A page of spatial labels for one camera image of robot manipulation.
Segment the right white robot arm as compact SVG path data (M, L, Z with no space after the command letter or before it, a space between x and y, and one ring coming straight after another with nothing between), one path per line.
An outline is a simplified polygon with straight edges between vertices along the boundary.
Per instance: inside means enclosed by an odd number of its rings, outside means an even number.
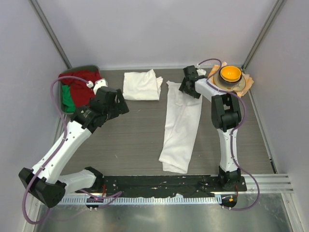
M213 83L205 75L198 74L194 65L183 68L183 73L179 91L196 99L203 96L211 102L211 121L218 131L221 150L218 185L224 191L234 190L241 178L241 170L235 164L237 146L233 144L241 122L241 110L231 85L241 81L242 72L238 67L224 66L214 75Z

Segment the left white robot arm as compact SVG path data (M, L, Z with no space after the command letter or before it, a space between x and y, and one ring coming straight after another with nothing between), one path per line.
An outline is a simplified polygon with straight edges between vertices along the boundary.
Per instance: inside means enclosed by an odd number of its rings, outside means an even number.
M49 208L55 207L69 193L89 189L97 193L103 175L92 167L69 175L61 172L77 148L108 120L129 112L120 89L100 87L87 105L75 110L59 138L48 153L31 169L23 168L18 176L32 196Z

